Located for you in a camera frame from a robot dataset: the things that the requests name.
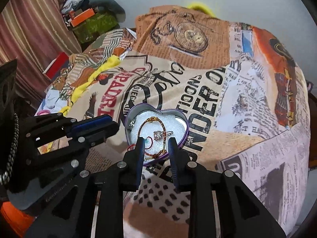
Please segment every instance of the newspaper print blanket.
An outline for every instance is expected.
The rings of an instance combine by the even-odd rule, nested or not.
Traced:
[[[158,109],[176,108],[189,120],[190,132],[182,149],[191,159],[209,170],[235,171],[289,233],[306,188],[307,91],[295,66],[296,123],[290,124],[287,118],[287,124],[281,125],[275,109],[277,94],[267,85],[268,77],[259,74],[270,76],[271,69],[259,65],[249,53],[241,53],[229,65],[197,70],[130,52],[119,66],[107,71],[112,79],[106,85],[92,85],[68,114],[80,121],[92,113],[106,113],[120,123],[115,136],[91,150],[86,168],[101,171],[122,159],[127,147],[124,120],[132,106],[147,102]],[[266,107],[258,111],[258,104]],[[230,120],[223,120],[224,115]],[[189,204],[190,194],[178,193],[173,186],[168,160],[144,167],[139,190],[125,197],[125,236],[187,237]]]
[[[151,8],[136,23],[142,54],[131,51],[102,73],[107,81],[91,85],[68,113],[120,123],[91,149],[86,168],[102,171],[123,158],[134,105],[175,108],[189,121],[182,149],[209,170],[233,170],[288,234],[305,196],[310,141],[307,88],[292,56],[266,30],[185,8]],[[124,205],[125,237],[188,236],[190,194],[175,190],[168,160],[143,168]]]
[[[45,108],[56,113],[64,106],[72,106],[70,98],[74,90],[86,83],[88,77],[111,55],[121,56],[134,41],[126,28],[115,29],[100,35],[83,53],[70,55],[68,66],[60,70],[60,75],[47,88]],[[106,79],[106,76],[99,76],[98,80],[102,78]]]

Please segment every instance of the striped curtain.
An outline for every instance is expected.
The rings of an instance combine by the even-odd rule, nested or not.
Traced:
[[[17,92],[39,105],[50,84],[42,74],[58,54],[81,52],[60,13],[61,0],[10,0],[0,15],[0,64],[17,58]]]

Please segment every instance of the green box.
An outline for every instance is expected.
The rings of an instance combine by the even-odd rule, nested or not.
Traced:
[[[98,36],[111,30],[118,24],[115,16],[109,13],[96,13],[73,28],[80,43],[94,41]]]

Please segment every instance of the white wall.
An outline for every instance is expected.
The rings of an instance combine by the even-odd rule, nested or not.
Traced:
[[[223,20],[246,22],[265,28],[275,35],[302,68],[305,77],[315,83],[317,91],[317,27],[301,0],[115,0],[126,11],[122,27],[134,27],[137,15],[149,7],[192,1],[208,5]]]

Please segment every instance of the silver ring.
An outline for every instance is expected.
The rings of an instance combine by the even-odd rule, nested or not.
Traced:
[[[153,132],[153,134],[154,134],[154,140],[156,140],[156,141],[162,140],[164,138],[163,131],[155,131],[155,132]],[[174,134],[174,132],[172,132],[172,131],[166,132],[166,136],[171,136],[173,134]]]
[[[134,127],[135,118],[129,123],[129,127],[132,129]]]

